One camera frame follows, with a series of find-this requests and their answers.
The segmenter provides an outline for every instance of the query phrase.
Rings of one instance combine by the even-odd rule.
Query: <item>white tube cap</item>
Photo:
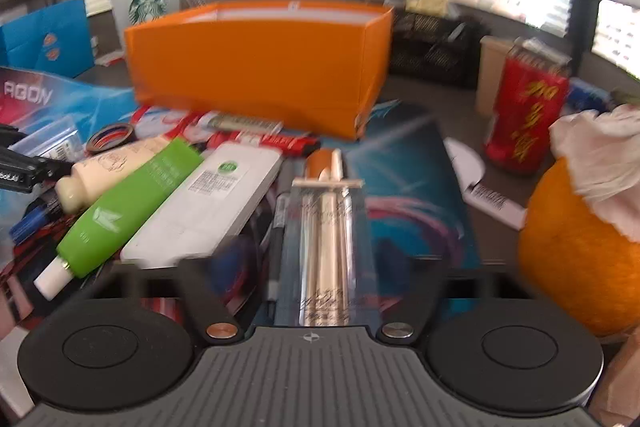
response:
[[[74,274],[69,270],[66,261],[62,259],[62,257],[56,257],[49,263],[49,266],[36,277],[33,285],[36,286],[47,301],[50,301],[58,295],[62,291],[62,288],[69,284],[73,278]]]
[[[84,185],[73,176],[63,176],[58,180],[56,194],[65,214],[75,214],[87,204]]]

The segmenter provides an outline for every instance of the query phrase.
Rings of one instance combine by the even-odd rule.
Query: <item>black round disc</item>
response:
[[[65,409],[122,409],[174,385],[191,363],[187,332],[120,299],[83,301],[33,330],[18,370],[30,393]]]
[[[530,299],[493,299],[457,315],[430,335],[426,358],[456,395],[521,415],[583,403],[603,363],[593,335]]]

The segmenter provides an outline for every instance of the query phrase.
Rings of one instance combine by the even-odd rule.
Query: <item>blue marker cap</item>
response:
[[[46,208],[37,206],[11,227],[9,235],[14,245],[20,245],[49,222]]]

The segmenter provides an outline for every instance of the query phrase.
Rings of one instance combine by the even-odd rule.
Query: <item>white tissue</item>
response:
[[[601,220],[640,243],[640,109],[582,111],[550,130],[552,151],[566,158],[574,192]]]

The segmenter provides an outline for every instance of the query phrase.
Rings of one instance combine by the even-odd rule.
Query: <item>hand cream tube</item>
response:
[[[58,256],[34,280],[51,300],[73,277],[85,277],[121,248],[202,163],[180,138],[107,190],[62,238]]]
[[[164,136],[156,136],[75,163],[71,167],[71,175],[60,178],[56,183],[62,210],[65,214],[75,214],[95,203],[107,190],[148,162],[168,143],[169,140]]]

